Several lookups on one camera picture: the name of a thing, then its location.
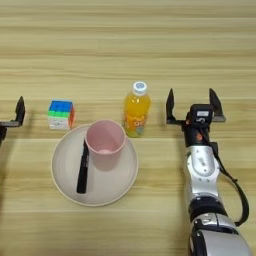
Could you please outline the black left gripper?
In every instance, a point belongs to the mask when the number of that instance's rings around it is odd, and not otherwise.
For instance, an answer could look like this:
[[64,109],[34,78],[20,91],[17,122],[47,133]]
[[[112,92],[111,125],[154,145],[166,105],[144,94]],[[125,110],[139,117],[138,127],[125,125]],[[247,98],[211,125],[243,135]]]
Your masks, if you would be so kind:
[[16,121],[0,121],[0,145],[5,139],[8,128],[19,127],[23,124],[25,117],[25,103],[23,97],[20,97],[16,104]]

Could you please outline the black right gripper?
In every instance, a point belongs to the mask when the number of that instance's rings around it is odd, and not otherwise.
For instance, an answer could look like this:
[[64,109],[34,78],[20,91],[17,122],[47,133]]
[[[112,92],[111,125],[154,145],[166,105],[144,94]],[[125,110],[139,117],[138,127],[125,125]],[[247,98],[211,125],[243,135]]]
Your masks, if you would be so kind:
[[221,102],[213,89],[209,89],[210,104],[213,107],[214,115],[212,119],[196,118],[187,116],[185,120],[176,120],[173,115],[174,94],[173,89],[170,89],[166,101],[166,118],[167,123],[179,125],[184,133],[185,145],[187,147],[203,145],[207,146],[210,143],[209,132],[212,122],[224,123],[226,117],[223,115]]

